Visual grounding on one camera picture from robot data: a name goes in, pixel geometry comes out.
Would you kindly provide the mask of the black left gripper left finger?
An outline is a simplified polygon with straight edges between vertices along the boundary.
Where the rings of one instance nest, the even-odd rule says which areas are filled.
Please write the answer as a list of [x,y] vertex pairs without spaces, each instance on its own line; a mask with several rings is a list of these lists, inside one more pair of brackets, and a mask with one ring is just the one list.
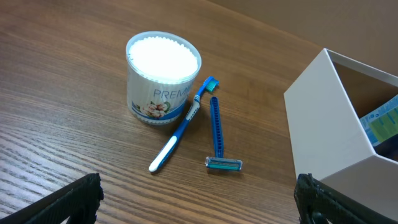
[[64,186],[41,200],[1,219],[1,224],[94,224],[104,199],[99,173]]

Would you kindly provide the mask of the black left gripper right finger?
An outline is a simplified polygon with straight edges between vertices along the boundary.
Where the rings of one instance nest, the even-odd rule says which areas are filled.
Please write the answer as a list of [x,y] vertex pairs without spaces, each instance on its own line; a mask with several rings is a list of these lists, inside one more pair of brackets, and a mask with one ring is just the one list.
[[300,215],[300,224],[397,224],[397,221],[321,183],[313,178],[312,174],[298,175],[294,199]]

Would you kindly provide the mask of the clear spray bottle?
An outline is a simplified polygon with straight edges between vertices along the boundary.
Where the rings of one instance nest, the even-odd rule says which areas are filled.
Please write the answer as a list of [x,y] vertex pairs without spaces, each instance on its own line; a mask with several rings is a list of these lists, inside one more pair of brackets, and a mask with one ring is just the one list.
[[360,119],[375,152],[397,161],[397,96]]

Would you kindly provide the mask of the cotton swab tub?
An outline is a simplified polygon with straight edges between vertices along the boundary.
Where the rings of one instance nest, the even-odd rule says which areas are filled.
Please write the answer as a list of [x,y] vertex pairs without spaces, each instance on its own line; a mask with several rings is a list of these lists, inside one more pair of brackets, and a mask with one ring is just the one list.
[[187,40],[161,31],[142,32],[126,44],[127,107],[140,121],[176,120],[201,68],[201,55]]

